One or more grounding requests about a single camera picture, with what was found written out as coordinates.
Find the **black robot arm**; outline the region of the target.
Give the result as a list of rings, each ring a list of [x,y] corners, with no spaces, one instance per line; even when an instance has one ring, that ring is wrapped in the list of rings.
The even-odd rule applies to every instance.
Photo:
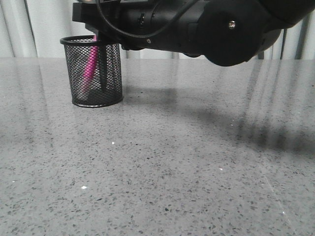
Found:
[[[314,8],[312,0],[79,0],[72,19],[126,50],[205,56],[233,66],[268,49]]]

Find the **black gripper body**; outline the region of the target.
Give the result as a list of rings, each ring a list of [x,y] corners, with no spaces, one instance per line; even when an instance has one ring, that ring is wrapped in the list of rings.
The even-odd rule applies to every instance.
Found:
[[[102,41],[126,50],[182,52],[187,45],[184,15],[195,0],[79,0],[72,20],[84,23]]]

